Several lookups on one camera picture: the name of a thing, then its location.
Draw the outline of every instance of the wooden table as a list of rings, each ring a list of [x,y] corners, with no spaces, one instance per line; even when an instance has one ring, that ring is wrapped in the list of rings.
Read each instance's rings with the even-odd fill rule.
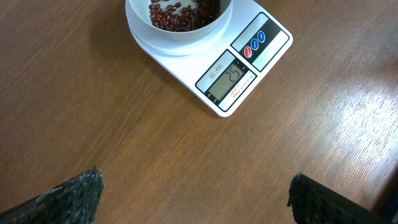
[[[397,168],[396,0],[259,1],[293,46],[226,119],[123,0],[1,3],[0,211],[96,164],[96,223],[293,223],[296,173],[373,209]]]

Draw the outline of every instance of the white kitchen scale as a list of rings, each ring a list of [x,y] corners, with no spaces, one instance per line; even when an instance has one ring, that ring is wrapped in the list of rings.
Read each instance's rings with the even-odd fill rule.
[[[225,21],[196,41],[152,33],[126,0],[140,47],[222,117],[231,115],[292,45],[292,34],[252,0],[234,0]]]

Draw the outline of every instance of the red bean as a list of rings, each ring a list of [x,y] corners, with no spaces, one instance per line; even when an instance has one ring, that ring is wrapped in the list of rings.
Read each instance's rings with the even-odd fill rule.
[[[220,0],[193,0],[198,7],[183,7],[182,14],[174,12],[182,6],[181,2],[169,4],[161,9],[160,4],[150,4],[150,19],[153,26],[163,30],[183,32],[200,29],[220,16]]]
[[[156,14],[156,15],[155,15],[155,19],[156,19],[157,21],[159,21],[161,18],[162,18],[162,15],[160,15],[160,14]]]

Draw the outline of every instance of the white bowl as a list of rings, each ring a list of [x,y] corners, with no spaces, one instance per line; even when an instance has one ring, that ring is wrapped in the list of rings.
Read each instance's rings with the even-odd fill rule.
[[[162,36],[163,38],[167,38],[170,40],[179,40],[179,41],[200,40],[206,37],[213,30],[213,28],[216,27],[216,25],[218,25],[220,21],[225,21],[222,20],[221,18],[229,15],[229,12],[232,11],[232,2],[233,2],[233,0],[220,0],[220,16],[215,21],[213,21],[212,23],[208,24],[205,27],[187,32],[172,32],[156,28],[154,25],[152,25],[152,21],[150,20],[150,10],[149,10],[149,5],[151,4],[150,0],[129,0],[129,1],[132,10],[134,10],[134,12],[138,15],[138,17],[142,21],[146,23],[146,25],[148,25],[155,31],[156,35]],[[196,3],[193,2],[192,0],[169,0],[169,1],[161,0],[160,2],[157,3],[160,4],[162,9],[165,9],[166,6],[168,6],[169,4],[174,5],[177,2],[182,3],[182,6],[179,7],[176,11],[179,14],[181,14],[181,9],[183,7],[187,7],[188,5],[191,5],[192,8],[197,7]]]

